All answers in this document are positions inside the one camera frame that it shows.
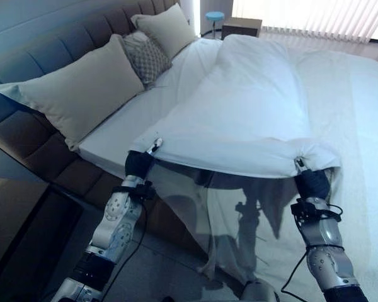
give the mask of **patterned pillow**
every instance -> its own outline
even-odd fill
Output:
[[[145,85],[153,83],[172,66],[158,45],[141,31],[125,36],[123,43],[133,69]]]

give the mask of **silver robot arm segment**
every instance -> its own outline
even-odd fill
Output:
[[[295,183],[301,198],[291,206],[297,227],[307,248],[307,264],[327,302],[368,302],[342,246],[338,228],[340,214],[326,202],[330,184],[324,171],[308,169],[295,160],[299,175]]]
[[[130,152],[125,170],[127,177],[122,185],[113,189],[105,206],[100,224],[96,227],[84,255],[66,278],[52,302],[99,302],[103,289],[132,240],[133,230],[142,211],[141,202],[151,198],[154,190],[146,182],[153,154],[161,146],[158,138],[144,152]]]

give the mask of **gray headboard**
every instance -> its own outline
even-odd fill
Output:
[[[134,14],[159,14],[176,0],[138,0],[97,12],[0,58],[0,83],[26,81],[55,71],[102,47],[112,33],[134,30]],[[0,148],[48,182],[99,207],[120,180],[70,152],[44,115],[0,94]]]

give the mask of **wooden nightstand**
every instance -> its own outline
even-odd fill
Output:
[[[221,40],[234,33],[237,35],[259,36],[262,28],[262,20],[228,18],[222,25]]]

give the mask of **pillow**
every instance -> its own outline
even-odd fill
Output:
[[[178,3],[155,16],[135,14],[134,26],[159,43],[169,59],[195,39],[195,32],[186,21]]]
[[[0,93],[45,114],[70,150],[106,117],[143,91],[122,37],[57,71],[26,82],[0,84]]]
[[[171,60],[142,31],[125,36],[123,44],[133,69],[145,85],[153,83],[172,66]]]

